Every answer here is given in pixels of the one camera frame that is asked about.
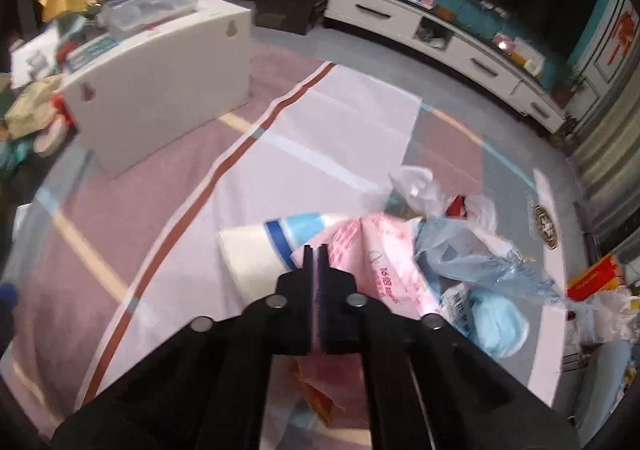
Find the blue face mask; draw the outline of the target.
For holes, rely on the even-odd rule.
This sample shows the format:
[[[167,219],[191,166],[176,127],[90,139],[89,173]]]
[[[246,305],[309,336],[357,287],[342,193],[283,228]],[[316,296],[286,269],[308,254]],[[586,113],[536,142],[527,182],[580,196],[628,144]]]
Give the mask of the blue face mask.
[[[525,344],[529,322],[509,297],[475,288],[470,295],[470,339],[494,359],[509,358]]]

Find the clear blue plastic wrapper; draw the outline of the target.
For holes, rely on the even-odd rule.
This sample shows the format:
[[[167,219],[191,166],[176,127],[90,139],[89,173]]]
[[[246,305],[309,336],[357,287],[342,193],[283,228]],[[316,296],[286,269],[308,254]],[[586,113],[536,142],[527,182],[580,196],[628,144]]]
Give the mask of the clear blue plastic wrapper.
[[[565,303],[554,280],[510,241],[464,219],[433,217],[426,221],[416,237],[416,254],[424,256],[439,277],[531,302]]]

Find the large pink plastic bag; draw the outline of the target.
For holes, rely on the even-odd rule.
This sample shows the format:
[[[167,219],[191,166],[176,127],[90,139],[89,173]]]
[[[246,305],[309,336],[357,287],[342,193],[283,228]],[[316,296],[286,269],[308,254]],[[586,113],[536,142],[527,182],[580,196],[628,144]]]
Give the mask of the large pink plastic bag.
[[[419,319],[438,314],[439,299],[414,262],[413,221],[383,213],[343,219],[306,244],[328,247],[330,266],[354,276],[357,291],[381,301],[396,315]],[[296,359],[297,380],[309,407],[338,430],[368,427],[360,358],[315,352]]]

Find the white paper cup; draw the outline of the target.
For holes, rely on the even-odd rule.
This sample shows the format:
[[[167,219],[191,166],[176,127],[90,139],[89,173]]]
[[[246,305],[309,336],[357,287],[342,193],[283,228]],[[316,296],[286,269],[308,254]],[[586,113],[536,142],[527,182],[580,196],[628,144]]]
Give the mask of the white paper cup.
[[[221,230],[222,258],[243,303],[272,294],[280,275],[300,267],[302,258],[296,252],[346,219],[343,214],[304,213]]]

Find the white blue medicine box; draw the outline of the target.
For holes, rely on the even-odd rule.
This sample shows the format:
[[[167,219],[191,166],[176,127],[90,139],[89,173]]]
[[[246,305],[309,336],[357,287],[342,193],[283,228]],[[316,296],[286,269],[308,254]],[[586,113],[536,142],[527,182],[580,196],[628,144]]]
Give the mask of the white blue medicine box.
[[[451,326],[462,335],[472,338],[475,335],[475,322],[472,311],[470,292],[464,283],[458,283],[442,292],[440,308]]]

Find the red cigarette box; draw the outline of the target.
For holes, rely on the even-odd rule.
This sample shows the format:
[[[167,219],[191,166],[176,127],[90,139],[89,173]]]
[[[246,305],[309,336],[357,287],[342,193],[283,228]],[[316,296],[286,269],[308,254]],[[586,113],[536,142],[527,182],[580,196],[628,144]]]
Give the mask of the red cigarette box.
[[[450,218],[468,218],[468,212],[466,211],[466,197],[459,195],[451,201],[448,205],[445,215]]]

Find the white pink plastic bag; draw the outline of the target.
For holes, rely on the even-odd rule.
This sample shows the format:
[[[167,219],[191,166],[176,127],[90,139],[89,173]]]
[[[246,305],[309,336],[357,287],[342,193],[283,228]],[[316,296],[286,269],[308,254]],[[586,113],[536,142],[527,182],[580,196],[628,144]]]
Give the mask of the white pink plastic bag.
[[[639,297],[626,287],[598,291],[576,309],[582,345],[639,342]]]

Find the red paper shopping bag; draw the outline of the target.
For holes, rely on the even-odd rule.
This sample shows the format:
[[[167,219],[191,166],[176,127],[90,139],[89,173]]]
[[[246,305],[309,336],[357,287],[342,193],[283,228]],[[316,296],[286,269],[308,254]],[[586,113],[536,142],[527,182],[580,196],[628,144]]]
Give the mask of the red paper shopping bag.
[[[617,289],[624,284],[623,277],[622,266],[610,253],[570,280],[566,285],[566,296],[572,301],[582,302],[594,293]]]

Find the white cabinet box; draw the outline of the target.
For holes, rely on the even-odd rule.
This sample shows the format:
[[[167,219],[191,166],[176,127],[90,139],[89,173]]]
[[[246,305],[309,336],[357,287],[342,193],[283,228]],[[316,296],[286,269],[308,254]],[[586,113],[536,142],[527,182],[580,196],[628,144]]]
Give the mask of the white cabinet box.
[[[119,42],[63,78],[80,144],[112,176],[244,105],[252,13],[224,0]]]

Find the white tv stand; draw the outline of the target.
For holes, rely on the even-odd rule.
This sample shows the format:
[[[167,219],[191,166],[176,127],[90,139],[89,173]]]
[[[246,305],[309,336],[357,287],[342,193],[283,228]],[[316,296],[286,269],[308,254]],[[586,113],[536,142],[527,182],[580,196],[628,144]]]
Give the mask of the white tv stand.
[[[324,18],[381,36],[436,60],[558,132],[564,111],[523,68],[457,26],[401,0],[328,0]]]

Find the clear plastic storage box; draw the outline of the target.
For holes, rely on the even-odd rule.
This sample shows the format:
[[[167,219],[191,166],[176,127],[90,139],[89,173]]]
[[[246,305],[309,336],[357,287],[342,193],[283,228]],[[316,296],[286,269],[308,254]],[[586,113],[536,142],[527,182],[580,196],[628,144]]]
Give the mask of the clear plastic storage box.
[[[198,0],[109,0],[101,5],[98,24],[122,38],[197,9]]]

